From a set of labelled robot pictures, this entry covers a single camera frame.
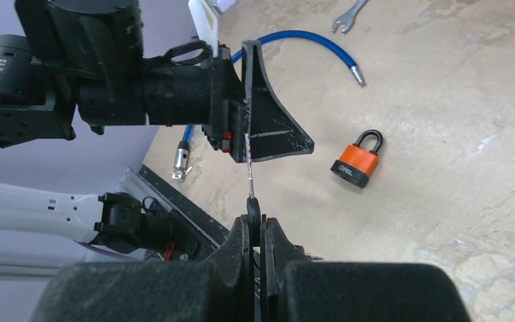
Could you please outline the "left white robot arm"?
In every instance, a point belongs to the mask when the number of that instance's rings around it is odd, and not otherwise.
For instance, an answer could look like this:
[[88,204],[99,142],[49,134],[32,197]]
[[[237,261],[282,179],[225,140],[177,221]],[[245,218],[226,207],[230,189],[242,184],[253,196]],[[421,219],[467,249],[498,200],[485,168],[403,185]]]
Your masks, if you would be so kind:
[[[79,114],[117,125],[199,125],[237,163],[310,154],[312,138],[279,102],[258,41],[198,39],[146,58],[137,1],[16,1],[23,36],[0,36],[0,148],[73,140]],[[57,194],[0,184],[0,229],[67,237],[128,254],[193,259],[201,242],[176,210],[127,193]]]

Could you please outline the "small silver cable lock keys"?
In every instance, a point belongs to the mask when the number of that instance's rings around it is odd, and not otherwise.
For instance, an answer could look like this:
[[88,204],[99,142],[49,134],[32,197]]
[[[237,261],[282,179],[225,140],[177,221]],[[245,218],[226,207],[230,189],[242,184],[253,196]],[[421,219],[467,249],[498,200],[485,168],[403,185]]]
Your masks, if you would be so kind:
[[187,166],[186,168],[177,167],[173,169],[172,179],[180,182],[184,182],[188,173],[192,170],[191,166]]

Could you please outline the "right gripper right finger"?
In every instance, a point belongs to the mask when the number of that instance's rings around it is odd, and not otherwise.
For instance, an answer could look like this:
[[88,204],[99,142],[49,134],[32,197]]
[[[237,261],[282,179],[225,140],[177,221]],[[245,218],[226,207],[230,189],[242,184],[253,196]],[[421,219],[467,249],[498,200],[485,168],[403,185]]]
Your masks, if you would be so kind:
[[260,315],[262,321],[279,321],[280,292],[284,286],[286,266],[296,260],[306,260],[304,248],[293,244],[280,222],[263,218],[260,227]]

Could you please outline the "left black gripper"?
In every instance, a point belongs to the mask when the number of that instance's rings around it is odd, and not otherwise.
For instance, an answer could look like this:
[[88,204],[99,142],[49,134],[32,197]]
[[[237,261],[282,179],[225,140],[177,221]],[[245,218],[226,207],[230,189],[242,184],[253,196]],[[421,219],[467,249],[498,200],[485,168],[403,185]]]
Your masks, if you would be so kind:
[[202,40],[144,59],[144,109],[150,125],[201,125],[214,150],[246,162],[245,135],[253,162],[311,154],[314,141],[277,98],[268,79],[262,45],[241,49],[241,101],[235,104],[230,49],[218,55]]

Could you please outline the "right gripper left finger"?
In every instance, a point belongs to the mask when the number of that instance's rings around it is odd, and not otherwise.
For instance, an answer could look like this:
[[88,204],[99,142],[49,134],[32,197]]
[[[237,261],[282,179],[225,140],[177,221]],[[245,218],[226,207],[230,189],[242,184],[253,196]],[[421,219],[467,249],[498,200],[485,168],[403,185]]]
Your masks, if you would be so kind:
[[220,277],[212,308],[218,321],[255,317],[253,248],[246,215],[235,219],[226,240],[210,256]]

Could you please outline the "orange black padlock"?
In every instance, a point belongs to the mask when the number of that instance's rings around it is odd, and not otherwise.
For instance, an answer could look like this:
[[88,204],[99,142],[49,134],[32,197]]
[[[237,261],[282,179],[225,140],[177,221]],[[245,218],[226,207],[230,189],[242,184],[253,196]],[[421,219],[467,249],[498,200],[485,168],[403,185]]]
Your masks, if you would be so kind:
[[[371,150],[361,147],[363,141],[373,136],[376,142]],[[376,129],[368,129],[361,133],[356,141],[348,145],[342,155],[334,161],[331,172],[343,180],[363,189],[378,165],[378,152],[384,143],[382,133]]]

